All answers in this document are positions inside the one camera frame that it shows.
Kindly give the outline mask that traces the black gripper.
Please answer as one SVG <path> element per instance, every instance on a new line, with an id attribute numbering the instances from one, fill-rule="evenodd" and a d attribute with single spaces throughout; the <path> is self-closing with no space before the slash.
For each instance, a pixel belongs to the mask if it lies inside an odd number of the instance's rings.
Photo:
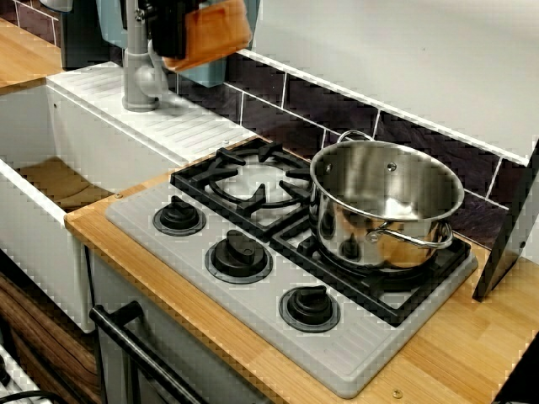
<path id="1" fill-rule="evenodd" d="M 187 13 L 198 9 L 202 1 L 197 0 L 147 0 L 136 1 L 135 20 L 143 22 L 156 19 L 167 24 L 150 26 L 152 46 L 159 56 L 184 58 L 186 51 L 186 33 L 181 22 Z"/>

